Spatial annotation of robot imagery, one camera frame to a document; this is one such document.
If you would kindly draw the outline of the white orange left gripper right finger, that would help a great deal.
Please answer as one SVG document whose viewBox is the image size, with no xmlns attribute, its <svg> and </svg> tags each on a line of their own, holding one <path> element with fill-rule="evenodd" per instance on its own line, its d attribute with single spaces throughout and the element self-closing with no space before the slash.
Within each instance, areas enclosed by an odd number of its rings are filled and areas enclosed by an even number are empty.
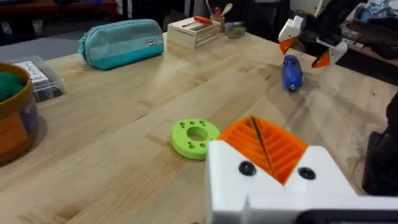
<svg viewBox="0 0 398 224">
<path fill-rule="evenodd" d="M 309 146 L 283 128 L 252 118 L 260 148 L 252 162 L 257 183 L 269 195 L 281 197 L 344 197 L 356 193 L 329 152 Z"/>
</svg>

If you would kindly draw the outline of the white orange left gripper left finger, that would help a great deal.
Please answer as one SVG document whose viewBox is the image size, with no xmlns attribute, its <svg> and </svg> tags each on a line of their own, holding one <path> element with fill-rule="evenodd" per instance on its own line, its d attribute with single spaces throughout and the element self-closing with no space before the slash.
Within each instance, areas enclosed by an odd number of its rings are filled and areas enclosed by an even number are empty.
<svg viewBox="0 0 398 224">
<path fill-rule="evenodd" d="M 252 223 L 255 198 L 284 192 L 273 174 L 259 118 L 233 123 L 208 145 L 206 222 Z"/>
</svg>

